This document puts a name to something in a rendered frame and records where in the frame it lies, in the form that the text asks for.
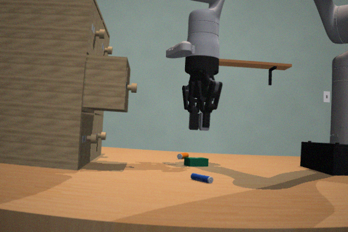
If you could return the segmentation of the green battery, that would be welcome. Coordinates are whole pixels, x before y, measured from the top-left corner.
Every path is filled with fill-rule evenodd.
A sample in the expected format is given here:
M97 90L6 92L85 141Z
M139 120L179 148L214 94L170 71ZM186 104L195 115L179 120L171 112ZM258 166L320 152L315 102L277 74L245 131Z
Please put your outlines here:
M185 157L184 165L189 167L208 166L209 159L202 157Z

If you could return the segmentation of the orange battery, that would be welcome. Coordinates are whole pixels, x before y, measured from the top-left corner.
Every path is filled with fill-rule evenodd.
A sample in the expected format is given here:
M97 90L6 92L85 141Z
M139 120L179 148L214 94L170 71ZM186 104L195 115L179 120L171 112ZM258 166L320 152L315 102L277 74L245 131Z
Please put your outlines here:
M181 153L181 154L177 155L178 159L184 159L185 157L189 157L189 154L188 153Z

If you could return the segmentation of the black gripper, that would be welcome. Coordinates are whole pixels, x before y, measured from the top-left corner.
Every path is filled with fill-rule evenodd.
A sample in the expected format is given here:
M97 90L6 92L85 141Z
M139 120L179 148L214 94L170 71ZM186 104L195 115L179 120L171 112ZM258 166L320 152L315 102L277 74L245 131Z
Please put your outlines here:
M190 113L188 128L208 131L210 114L218 107L223 85L222 82L214 79L214 75L219 72L219 59L202 55L187 56L185 72L190 74L188 85L182 86L184 109ZM197 103L196 106L195 103Z

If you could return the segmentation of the wooden chest of drawers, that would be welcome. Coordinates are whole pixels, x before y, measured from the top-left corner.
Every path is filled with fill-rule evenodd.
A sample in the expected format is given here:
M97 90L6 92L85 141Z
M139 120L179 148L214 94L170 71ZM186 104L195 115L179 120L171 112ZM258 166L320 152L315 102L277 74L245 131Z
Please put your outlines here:
M79 170L90 17L96 0L0 0L0 163ZM97 113L97 114L96 114Z

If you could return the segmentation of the blue battery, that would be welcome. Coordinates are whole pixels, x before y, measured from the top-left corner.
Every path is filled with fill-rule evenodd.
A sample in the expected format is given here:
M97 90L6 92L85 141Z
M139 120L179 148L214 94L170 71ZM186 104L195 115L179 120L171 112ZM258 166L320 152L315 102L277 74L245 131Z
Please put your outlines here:
M200 174L196 174L196 173L191 174L191 179L205 182L205 183L212 183L213 182L213 177L200 175Z

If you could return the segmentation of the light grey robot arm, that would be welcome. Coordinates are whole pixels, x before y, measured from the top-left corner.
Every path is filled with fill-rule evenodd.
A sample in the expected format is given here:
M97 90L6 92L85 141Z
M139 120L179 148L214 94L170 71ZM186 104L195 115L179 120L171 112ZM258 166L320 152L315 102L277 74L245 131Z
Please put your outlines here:
M209 4L188 18L187 41L166 50L166 57L212 56L219 59L219 20L225 0L192 0ZM328 38L348 44L348 5L333 0L314 0ZM330 143L348 144L348 50L332 61L332 103Z

